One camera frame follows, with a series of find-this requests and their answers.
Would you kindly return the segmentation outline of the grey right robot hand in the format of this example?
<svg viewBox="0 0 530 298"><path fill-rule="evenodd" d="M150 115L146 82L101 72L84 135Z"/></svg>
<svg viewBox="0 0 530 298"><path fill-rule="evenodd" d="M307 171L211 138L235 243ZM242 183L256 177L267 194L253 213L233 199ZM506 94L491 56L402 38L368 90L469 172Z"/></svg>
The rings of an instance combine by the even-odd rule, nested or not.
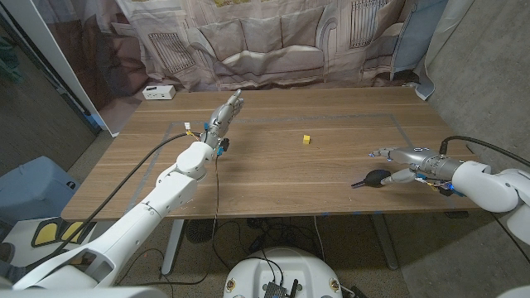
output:
<svg viewBox="0 0 530 298"><path fill-rule="evenodd" d="M462 162L439 154L426 147L384 147L369 153L369 156L383 156L389 161L407 166L383 179L383 185L408 183L422 174L435 180L451 181Z"/></svg>

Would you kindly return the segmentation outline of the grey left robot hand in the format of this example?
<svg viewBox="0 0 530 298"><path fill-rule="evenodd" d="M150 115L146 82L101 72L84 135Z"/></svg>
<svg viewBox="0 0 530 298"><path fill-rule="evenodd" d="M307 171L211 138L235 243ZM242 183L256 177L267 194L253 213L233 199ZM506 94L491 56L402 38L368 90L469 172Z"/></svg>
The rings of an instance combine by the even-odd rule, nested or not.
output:
<svg viewBox="0 0 530 298"><path fill-rule="evenodd" d="M200 140L212 148L216 148L229 130L229 124L243 107L243 99L240 97L241 89L237 89L228 101L215 109L207 122L205 132Z"/></svg>

